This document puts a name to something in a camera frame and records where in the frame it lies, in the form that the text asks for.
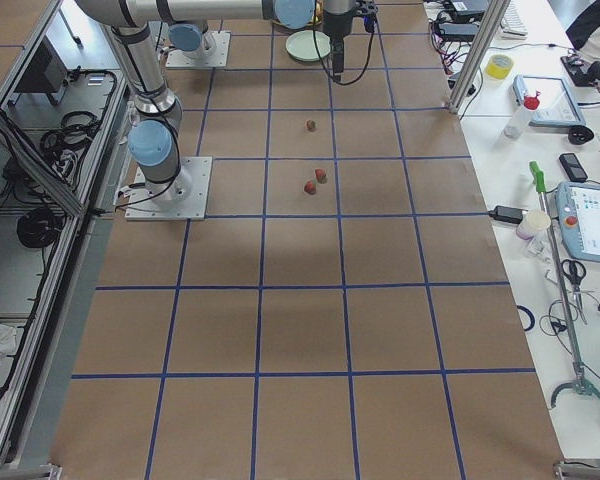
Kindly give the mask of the black power adapter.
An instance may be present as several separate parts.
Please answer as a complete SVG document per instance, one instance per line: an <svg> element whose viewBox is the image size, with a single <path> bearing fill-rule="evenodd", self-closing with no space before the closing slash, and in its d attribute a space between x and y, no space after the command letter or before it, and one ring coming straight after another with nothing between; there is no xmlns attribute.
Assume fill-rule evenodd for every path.
<svg viewBox="0 0 600 480"><path fill-rule="evenodd" d="M524 219L526 211L520 208L496 205L488 211L488 216L495 221L518 225Z"/></svg>

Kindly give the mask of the yellow tape roll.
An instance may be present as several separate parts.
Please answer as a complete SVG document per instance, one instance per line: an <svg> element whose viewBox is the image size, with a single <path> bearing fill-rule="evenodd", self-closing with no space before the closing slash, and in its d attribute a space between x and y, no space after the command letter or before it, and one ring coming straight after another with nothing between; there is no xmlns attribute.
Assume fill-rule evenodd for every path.
<svg viewBox="0 0 600 480"><path fill-rule="evenodd" d="M504 80L511 72L514 60L508 55L494 54L485 66L485 73L496 80Z"/></svg>

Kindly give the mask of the aluminium frame post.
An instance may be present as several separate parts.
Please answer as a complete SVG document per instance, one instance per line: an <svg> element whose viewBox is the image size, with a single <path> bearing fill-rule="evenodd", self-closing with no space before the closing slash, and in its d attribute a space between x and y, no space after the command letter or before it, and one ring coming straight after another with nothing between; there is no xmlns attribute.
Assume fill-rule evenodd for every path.
<svg viewBox="0 0 600 480"><path fill-rule="evenodd" d="M499 28L500 21L509 5L509 0L493 0L483 15L481 25L469 49L454 88L447 103L448 110L457 114L473 82L491 41Z"/></svg>

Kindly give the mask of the light green plate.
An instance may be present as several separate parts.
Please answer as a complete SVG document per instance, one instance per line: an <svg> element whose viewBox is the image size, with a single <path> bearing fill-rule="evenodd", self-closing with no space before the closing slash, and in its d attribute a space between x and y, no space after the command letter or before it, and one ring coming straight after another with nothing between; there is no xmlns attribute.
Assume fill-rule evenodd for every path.
<svg viewBox="0 0 600 480"><path fill-rule="evenodd" d="M324 33L303 30L287 38L285 49L295 60L317 62L319 59L325 59L329 55L331 46L329 37Z"/></svg>

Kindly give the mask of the white paper cup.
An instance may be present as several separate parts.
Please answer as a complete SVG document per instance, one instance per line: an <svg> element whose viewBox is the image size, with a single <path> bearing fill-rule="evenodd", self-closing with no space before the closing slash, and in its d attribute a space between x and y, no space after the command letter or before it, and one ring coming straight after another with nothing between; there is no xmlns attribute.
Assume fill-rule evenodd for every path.
<svg viewBox="0 0 600 480"><path fill-rule="evenodd" d="M529 210L522 215L516 227L516 235L522 240L530 240L551 226L551 217L542 210Z"/></svg>

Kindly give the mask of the black remote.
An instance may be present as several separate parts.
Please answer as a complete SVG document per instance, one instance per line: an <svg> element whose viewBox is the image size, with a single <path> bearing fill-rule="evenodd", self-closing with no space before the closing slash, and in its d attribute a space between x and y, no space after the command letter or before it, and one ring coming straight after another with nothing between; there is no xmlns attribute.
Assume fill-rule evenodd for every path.
<svg viewBox="0 0 600 480"><path fill-rule="evenodd" d="M588 180L587 173L574 153L560 154L559 162L571 182L584 183Z"/></svg>

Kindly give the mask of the near blue teach pendant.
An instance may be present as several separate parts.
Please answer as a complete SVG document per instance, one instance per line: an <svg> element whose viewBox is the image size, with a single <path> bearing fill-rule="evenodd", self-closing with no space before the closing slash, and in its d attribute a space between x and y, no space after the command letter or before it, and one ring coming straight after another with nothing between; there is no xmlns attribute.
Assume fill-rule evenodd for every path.
<svg viewBox="0 0 600 480"><path fill-rule="evenodd" d="M600 185L561 182L555 191L563 244L577 260L600 263Z"/></svg>

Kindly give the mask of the far blue teach pendant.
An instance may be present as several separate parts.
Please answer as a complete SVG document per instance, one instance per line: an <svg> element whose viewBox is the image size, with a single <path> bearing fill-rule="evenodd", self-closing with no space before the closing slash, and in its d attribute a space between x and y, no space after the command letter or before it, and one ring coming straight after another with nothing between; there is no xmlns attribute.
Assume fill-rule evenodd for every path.
<svg viewBox="0 0 600 480"><path fill-rule="evenodd" d="M525 96L540 93L539 107L529 122L530 126L569 128L586 124L568 83L562 77L516 75L512 88L519 104Z"/></svg>

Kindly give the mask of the blue teach pendant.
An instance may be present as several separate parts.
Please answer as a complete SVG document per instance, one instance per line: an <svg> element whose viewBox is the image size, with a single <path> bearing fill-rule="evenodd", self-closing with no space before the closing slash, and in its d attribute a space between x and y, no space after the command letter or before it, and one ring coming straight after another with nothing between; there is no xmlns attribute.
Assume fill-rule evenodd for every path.
<svg viewBox="0 0 600 480"><path fill-rule="evenodd" d="M561 182L555 191L563 244L577 260L600 263L600 185Z"/></svg>
<svg viewBox="0 0 600 480"><path fill-rule="evenodd" d="M568 83L562 77L516 75L512 88L519 104L525 96L540 93L539 107L529 122L530 126L569 128L586 124Z"/></svg>

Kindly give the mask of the black handled scissors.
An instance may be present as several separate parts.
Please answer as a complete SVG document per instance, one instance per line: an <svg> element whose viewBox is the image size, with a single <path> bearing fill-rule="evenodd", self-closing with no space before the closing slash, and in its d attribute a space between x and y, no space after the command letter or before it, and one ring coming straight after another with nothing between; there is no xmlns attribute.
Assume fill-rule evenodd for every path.
<svg viewBox="0 0 600 480"><path fill-rule="evenodd" d="M583 310L581 291L581 283L587 274L586 267L578 260L565 259L561 261L561 268L563 275L569 280L572 286L573 299L575 301L577 311L582 317L583 323L587 325L586 316Z"/></svg>

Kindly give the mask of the red capped squeeze bottle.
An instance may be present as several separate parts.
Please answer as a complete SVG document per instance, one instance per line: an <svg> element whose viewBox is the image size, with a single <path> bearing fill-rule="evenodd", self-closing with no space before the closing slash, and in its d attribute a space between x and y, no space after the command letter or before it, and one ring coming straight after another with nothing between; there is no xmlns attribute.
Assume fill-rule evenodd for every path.
<svg viewBox="0 0 600 480"><path fill-rule="evenodd" d="M526 94L524 96L522 104L503 129L503 134L507 138L516 140L521 137L540 105L539 96L539 91L536 91L533 95Z"/></svg>

